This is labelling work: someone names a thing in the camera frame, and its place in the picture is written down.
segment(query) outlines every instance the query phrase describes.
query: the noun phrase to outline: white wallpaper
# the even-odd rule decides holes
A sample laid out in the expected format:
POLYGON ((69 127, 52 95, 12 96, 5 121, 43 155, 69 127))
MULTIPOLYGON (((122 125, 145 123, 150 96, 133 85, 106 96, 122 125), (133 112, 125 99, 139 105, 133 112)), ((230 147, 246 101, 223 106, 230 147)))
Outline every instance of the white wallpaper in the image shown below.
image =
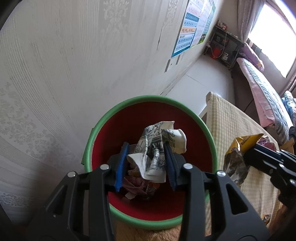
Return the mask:
MULTIPOLYGON (((223 0, 215 1, 219 12, 223 0)), ((187 0, 23 0, 0 31, 0 202, 30 220, 80 164, 114 105, 159 95, 200 44, 164 73, 187 0)))

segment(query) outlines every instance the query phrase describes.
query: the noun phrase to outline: trash can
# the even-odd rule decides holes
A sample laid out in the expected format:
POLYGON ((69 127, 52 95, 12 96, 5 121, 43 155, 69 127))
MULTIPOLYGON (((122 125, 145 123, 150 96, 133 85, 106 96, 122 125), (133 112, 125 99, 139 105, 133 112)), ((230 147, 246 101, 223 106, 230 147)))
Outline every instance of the trash can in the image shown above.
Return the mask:
MULTIPOLYGON (((185 160, 202 171, 217 171, 217 153, 205 123, 189 108, 163 96, 138 96, 110 109, 91 130, 82 164, 91 172, 121 150, 123 142, 136 144, 145 127, 160 121, 175 121, 187 137, 185 160)), ((166 229, 182 222, 183 192, 173 192, 167 182, 161 184, 148 201, 127 200, 109 193, 111 213, 119 220, 144 229, 166 229)))

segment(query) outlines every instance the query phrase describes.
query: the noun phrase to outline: bright window light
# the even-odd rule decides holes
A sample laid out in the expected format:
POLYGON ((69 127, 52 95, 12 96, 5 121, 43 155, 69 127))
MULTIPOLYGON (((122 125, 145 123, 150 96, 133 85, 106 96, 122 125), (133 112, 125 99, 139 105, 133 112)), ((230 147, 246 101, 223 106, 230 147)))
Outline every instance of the bright window light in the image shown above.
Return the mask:
POLYGON ((286 77, 296 57, 296 35, 282 16, 265 4, 249 39, 286 77))

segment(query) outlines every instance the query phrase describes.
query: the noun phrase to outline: green rim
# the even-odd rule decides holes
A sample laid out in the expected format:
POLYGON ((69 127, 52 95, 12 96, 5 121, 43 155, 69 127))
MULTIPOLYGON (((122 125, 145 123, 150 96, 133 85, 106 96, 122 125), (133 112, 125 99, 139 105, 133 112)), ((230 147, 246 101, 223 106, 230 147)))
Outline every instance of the green rim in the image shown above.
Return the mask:
MULTIPOLYGON (((212 155, 212 171, 216 172, 217 171, 217 165, 218 165, 218 160, 217 160, 217 152, 216 152, 216 147, 214 144, 213 137, 205 125, 205 123, 202 121, 202 119, 197 116, 192 110, 190 110, 188 107, 185 105, 181 104, 180 102, 170 99, 165 96, 154 96, 154 95, 145 95, 145 96, 137 96, 128 100, 125 100, 118 105, 114 106, 112 109, 110 109, 106 114, 103 115, 103 117, 98 121, 96 126, 91 130, 89 139, 87 141, 85 151, 82 157, 82 164, 84 165, 84 169, 86 172, 91 172, 91 154, 92 154, 92 149, 93 149, 93 144, 96 140, 96 137, 103 127, 103 125, 109 120, 114 114, 116 114, 118 111, 137 104, 137 103, 142 103, 142 102, 161 102, 161 103, 166 103, 172 106, 175 106, 182 111, 184 111, 186 114, 188 114, 194 121, 200 126, 202 129, 203 133, 205 134, 207 141, 210 146, 210 151, 212 155)), ((129 223, 130 225, 133 225, 138 228, 142 229, 167 229, 171 228, 174 226, 179 225, 182 222, 182 215, 167 219, 167 220, 162 220, 162 221, 147 221, 147 220, 141 220, 137 218, 133 218, 131 216, 128 216, 124 214, 123 212, 119 211, 115 207, 113 207, 110 204, 110 211, 111 213, 118 218, 119 220, 129 223)))

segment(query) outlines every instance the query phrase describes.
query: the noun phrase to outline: poster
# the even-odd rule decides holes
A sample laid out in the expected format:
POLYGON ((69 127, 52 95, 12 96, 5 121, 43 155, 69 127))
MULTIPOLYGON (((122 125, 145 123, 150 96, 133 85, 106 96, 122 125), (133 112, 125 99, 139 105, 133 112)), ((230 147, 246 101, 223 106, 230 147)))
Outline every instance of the poster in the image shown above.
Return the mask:
POLYGON ((202 43, 215 13, 213 0, 189 0, 172 57, 202 43))

